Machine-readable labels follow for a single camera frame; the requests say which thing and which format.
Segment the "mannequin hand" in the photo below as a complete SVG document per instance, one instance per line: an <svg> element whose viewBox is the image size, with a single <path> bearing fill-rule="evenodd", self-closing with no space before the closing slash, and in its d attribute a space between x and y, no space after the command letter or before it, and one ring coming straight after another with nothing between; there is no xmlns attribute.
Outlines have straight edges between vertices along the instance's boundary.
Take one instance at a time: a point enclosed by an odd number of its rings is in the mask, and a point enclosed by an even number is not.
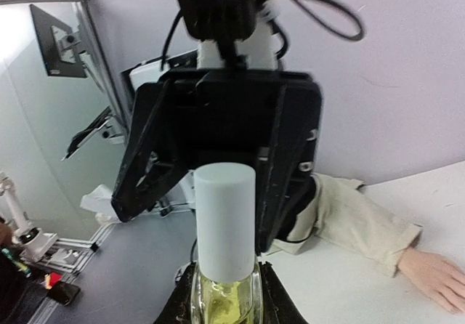
<svg viewBox="0 0 465 324"><path fill-rule="evenodd" d="M423 295L451 314L464 314L464 271L439 254L408 248L397 268Z"/></svg>

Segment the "white nail polish bottle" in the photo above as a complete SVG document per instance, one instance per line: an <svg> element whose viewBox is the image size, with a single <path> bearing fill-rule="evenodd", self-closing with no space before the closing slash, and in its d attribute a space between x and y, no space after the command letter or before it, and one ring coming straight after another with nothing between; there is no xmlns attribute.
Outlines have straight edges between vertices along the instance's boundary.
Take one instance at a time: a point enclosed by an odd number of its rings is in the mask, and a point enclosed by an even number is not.
<svg viewBox="0 0 465 324"><path fill-rule="evenodd" d="M262 324L264 300L259 263L245 278L218 283L206 278L195 266L190 293L191 323Z"/></svg>

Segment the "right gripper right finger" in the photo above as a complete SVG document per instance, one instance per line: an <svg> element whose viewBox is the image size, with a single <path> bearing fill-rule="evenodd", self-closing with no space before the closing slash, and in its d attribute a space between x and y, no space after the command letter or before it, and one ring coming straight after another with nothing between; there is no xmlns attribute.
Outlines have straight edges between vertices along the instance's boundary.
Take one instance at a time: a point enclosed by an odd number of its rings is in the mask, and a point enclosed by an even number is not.
<svg viewBox="0 0 465 324"><path fill-rule="evenodd" d="M260 262L264 324L308 324L269 262Z"/></svg>

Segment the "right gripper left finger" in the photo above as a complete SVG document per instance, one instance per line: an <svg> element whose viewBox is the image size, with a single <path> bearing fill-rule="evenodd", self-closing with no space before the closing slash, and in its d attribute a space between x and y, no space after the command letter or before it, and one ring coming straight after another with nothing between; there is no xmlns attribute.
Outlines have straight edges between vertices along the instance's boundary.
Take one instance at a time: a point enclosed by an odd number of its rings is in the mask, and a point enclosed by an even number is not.
<svg viewBox="0 0 465 324"><path fill-rule="evenodd" d="M175 287L155 324L190 324L190 297L196 264L186 264L178 269Z"/></svg>

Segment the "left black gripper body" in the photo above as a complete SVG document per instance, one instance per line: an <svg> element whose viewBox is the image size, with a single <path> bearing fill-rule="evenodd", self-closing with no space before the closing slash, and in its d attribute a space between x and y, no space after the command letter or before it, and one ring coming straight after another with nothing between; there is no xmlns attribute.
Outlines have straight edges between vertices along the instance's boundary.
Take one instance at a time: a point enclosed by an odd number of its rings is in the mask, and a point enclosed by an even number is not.
<svg viewBox="0 0 465 324"><path fill-rule="evenodd" d="M198 157L193 169L216 162L258 169L267 160L280 89L317 84L306 73L266 70L171 70L156 82L165 78L198 82Z"/></svg>

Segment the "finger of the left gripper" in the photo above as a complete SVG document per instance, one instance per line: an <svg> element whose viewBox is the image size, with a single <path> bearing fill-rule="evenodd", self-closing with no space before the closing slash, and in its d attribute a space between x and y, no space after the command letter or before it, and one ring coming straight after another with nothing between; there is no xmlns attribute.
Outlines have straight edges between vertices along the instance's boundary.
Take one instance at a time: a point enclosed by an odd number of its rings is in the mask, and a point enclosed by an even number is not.
<svg viewBox="0 0 465 324"><path fill-rule="evenodd" d="M258 166L255 252L269 250L290 210L310 188L320 134L320 87L280 89L267 160Z"/></svg>
<svg viewBox="0 0 465 324"><path fill-rule="evenodd" d="M194 78L165 78L137 90L129 139L111 205L121 222L154 207L198 157Z"/></svg>

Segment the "black tablet on arm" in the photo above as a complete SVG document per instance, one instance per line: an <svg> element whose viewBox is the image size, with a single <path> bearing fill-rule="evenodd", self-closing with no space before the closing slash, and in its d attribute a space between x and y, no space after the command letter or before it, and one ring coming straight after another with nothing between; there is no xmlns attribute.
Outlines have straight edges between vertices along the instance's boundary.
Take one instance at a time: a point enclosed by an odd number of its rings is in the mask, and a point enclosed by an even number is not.
<svg viewBox="0 0 465 324"><path fill-rule="evenodd" d="M119 127L120 122L116 119L113 111L110 107L106 107L85 129L79 131L72 137L62 161L72 157L97 134L112 145L125 143L126 137Z"/></svg>

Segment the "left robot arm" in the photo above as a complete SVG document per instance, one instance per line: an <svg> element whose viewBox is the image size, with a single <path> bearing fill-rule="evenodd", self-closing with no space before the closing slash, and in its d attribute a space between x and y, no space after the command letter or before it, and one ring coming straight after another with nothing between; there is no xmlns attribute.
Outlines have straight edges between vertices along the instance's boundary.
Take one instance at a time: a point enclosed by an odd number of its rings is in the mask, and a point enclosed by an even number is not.
<svg viewBox="0 0 465 324"><path fill-rule="evenodd" d="M203 34L195 68L172 68L135 94L129 140L111 198L122 222L152 207L188 172L219 162L256 171L255 249L295 253L312 225L322 95L307 73L284 71L275 21Z"/></svg>

